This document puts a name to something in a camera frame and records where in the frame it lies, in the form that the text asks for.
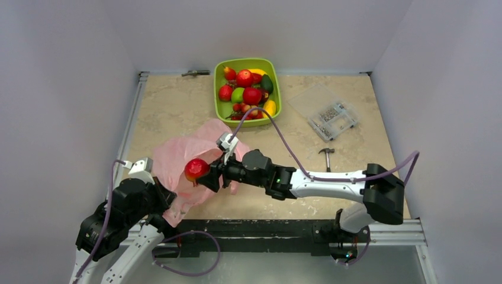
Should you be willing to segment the pink plastic bag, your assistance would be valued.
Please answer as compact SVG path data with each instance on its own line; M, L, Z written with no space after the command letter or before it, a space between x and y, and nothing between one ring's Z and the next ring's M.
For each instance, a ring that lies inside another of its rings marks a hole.
M184 168L195 158L208 164L219 158L222 151L216 141L223 133L231 133L231 129L218 119L210 119L193 133L171 138L153 150L152 173L165 189L176 193L170 208L163 213L163 218L172 227L176 227L193 206L215 195L205 186L194 186L188 181Z

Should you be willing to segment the red fake bell pepper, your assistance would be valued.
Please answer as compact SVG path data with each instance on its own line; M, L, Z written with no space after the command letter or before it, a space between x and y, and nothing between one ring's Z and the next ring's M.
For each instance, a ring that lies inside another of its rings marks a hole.
M259 105L262 100L262 92L257 88L245 88L243 91L243 102L248 105Z

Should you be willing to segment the red fake pomegranate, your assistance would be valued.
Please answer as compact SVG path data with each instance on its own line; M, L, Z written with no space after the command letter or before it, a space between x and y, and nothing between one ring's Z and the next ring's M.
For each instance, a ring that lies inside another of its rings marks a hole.
M210 171L209 164L200 158L190 160L184 168L185 178L192 182L194 186L197 185L197 179L206 175Z

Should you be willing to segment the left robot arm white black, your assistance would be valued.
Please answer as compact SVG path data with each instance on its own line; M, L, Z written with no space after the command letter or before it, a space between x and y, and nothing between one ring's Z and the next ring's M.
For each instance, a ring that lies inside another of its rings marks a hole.
M122 180L110 188L106 201L85 218L76 239L76 261L71 283L119 283L138 265L147 250L176 236L176 225L162 217L176 195L158 178ZM145 219L133 243L109 265L130 230Z

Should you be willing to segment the yellow fake lemon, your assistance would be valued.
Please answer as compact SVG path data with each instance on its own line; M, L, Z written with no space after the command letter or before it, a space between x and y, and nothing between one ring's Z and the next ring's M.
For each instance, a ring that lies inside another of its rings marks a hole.
M268 99L264 103L264 105L262 106L262 109L263 109L262 114L263 114L264 118L267 118L268 116L273 117L277 112L276 103L271 99Z

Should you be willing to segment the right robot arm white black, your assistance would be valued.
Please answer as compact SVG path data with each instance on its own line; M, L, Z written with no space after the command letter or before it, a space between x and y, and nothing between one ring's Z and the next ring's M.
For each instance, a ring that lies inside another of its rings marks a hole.
M375 163L347 173L303 172L274 164L259 150L252 150L241 161L223 154L195 181L214 192L230 182L244 183L263 188L266 195L280 201L306 197L353 201L332 225L333 235L341 241L374 222L401 225L404 221L404 182Z

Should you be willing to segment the green fake apple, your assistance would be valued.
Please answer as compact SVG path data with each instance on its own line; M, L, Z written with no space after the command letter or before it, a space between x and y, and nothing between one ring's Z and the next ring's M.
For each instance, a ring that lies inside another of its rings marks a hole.
M244 88L235 88L231 93L231 101L234 104L240 104L243 102L243 92Z

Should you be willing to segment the fake cherry bunch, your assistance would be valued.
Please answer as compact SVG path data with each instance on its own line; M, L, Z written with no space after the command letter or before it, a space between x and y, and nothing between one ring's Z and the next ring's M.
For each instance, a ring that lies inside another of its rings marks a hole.
M253 107L256 107L256 105L248 105L243 102L240 104L233 104L232 112L230 115L226 117L226 119L233 121L241 120L245 115L245 113L247 113L247 111L249 111ZM246 120L258 120L262 118L263 118L262 111L254 110L247 116Z

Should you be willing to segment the red fake apple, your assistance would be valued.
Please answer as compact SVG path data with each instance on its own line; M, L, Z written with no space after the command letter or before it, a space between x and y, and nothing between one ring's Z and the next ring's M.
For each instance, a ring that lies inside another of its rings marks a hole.
M239 88L247 88L253 85L254 76L248 69L239 71L236 75L236 85Z

